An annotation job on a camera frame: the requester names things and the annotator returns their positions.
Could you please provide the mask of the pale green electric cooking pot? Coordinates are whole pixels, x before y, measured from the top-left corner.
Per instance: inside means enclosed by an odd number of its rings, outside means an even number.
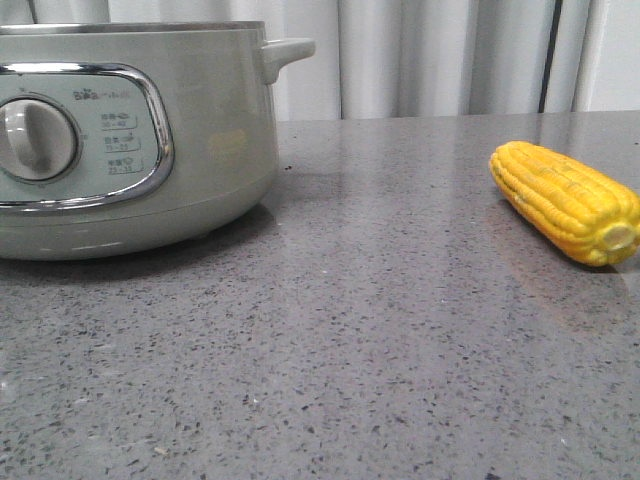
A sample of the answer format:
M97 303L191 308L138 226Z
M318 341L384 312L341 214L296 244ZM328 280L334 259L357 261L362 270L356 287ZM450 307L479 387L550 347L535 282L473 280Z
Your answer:
M243 215L278 170L271 87L314 54L259 21L1 30L1 254L144 251Z

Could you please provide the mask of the yellow corn cob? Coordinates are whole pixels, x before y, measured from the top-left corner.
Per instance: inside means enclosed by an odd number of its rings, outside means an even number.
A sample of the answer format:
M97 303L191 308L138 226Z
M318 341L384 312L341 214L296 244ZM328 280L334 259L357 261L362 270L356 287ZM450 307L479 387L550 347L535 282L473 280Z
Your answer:
M497 147L489 170L516 211L569 258L599 267L639 248L639 196L604 173L524 141Z

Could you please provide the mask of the white pleated curtain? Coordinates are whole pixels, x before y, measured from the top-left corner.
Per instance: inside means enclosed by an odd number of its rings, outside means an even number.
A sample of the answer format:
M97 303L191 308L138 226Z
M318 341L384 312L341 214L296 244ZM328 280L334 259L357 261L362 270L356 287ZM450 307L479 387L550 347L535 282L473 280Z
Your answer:
M635 1L5 1L3 24L248 21L310 37L282 120L639 106Z

